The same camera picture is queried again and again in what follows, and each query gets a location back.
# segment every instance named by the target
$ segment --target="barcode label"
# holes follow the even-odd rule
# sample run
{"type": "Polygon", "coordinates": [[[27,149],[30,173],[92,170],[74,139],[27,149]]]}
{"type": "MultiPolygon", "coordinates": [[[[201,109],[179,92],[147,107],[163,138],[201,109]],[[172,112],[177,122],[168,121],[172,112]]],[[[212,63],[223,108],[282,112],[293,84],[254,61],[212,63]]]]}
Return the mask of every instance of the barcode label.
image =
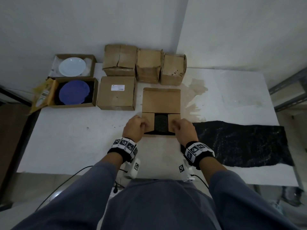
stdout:
{"type": "Polygon", "coordinates": [[[112,85],[111,91],[124,91],[125,85],[112,85]]]}

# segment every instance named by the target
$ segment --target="table surface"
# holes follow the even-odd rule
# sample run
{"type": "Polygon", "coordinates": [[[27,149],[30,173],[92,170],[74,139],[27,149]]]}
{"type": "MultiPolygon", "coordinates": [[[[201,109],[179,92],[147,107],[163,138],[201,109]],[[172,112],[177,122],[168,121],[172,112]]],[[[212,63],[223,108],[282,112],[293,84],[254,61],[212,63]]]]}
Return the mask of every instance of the table surface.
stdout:
{"type": "MultiPolygon", "coordinates": [[[[102,64],[97,63],[94,77],[100,82],[102,76],[102,64]]],[[[43,108],[17,172],[74,174],[95,164],[121,136],[126,122],[141,115],[145,87],[181,89],[181,117],[192,122],[279,125],[261,73],[188,68],[178,87],[138,83],[135,111],[43,108]]],[[[138,178],[180,179],[183,156],[175,138],[143,137],[138,151],[138,178]]],[[[285,164],[227,168],[248,184],[297,186],[293,167],[285,164]]],[[[200,171],[194,172],[203,178],[200,171]]]]}

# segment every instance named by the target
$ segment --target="white wall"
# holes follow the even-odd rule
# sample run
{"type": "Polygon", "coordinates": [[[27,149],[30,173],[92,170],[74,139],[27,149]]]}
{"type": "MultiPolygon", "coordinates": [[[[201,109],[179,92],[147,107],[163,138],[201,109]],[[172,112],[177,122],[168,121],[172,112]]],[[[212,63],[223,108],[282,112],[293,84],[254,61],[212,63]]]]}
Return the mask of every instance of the white wall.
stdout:
{"type": "Polygon", "coordinates": [[[307,66],[307,0],[189,0],[188,67],[261,71],[272,87],[307,66]]]}
{"type": "Polygon", "coordinates": [[[54,54],[94,54],[102,62],[108,43],[175,53],[187,2],[1,0],[0,85],[31,92],[54,54]]]}

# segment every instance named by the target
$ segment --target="sleeve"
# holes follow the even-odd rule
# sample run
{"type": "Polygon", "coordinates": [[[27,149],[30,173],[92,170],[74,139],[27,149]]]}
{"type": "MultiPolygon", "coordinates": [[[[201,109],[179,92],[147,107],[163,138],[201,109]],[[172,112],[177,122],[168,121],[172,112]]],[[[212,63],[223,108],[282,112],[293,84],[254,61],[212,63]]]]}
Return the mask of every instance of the sleeve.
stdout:
{"type": "Polygon", "coordinates": [[[215,173],[209,191],[225,230],[299,229],[232,171],[215,173]]]}
{"type": "Polygon", "coordinates": [[[12,230],[93,229],[102,218],[116,178],[115,166],[98,162],[48,205],[12,230]]]}

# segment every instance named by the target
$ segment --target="right hand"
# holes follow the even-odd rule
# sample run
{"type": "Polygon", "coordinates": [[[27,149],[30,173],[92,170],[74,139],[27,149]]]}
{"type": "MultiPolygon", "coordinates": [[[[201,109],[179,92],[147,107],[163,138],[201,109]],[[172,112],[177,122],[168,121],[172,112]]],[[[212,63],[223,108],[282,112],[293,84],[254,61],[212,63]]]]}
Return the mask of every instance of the right hand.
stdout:
{"type": "Polygon", "coordinates": [[[172,121],[176,138],[184,147],[191,141],[198,141],[197,133],[193,124],[186,119],[175,119],[172,121]]]}

